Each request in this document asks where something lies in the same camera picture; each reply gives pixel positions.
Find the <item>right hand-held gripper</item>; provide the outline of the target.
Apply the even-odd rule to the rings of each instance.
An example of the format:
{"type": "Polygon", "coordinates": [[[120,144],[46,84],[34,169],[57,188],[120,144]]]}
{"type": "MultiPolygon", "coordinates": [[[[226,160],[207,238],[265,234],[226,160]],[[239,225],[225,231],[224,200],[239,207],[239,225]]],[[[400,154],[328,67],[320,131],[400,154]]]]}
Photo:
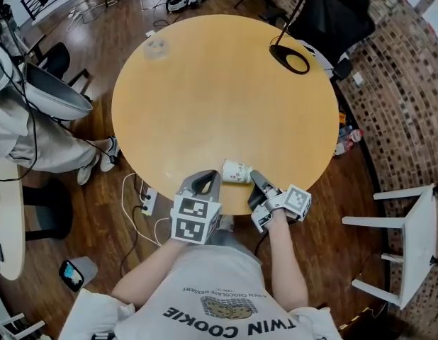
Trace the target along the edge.
{"type": "Polygon", "coordinates": [[[307,215],[312,196],[299,187],[290,185],[286,191],[280,190],[257,170],[250,172],[254,188],[247,200],[252,211],[251,219],[259,233],[272,220],[273,211],[284,209],[286,215],[294,220],[303,221],[307,215]]]}

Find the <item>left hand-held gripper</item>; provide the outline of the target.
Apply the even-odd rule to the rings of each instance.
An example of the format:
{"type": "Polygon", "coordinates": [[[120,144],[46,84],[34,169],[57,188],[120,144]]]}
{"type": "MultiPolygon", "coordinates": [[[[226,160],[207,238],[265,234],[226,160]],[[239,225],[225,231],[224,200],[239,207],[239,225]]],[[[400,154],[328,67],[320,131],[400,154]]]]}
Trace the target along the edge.
{"type": "Polygon", "coordinates": [[[172,239],[190,244],[205,244],[208,241],[222,209],[222,205],[217,203],[220,186],[221,175],[216,170],[199,171],[183,180],[170,211],[172,239]]]}

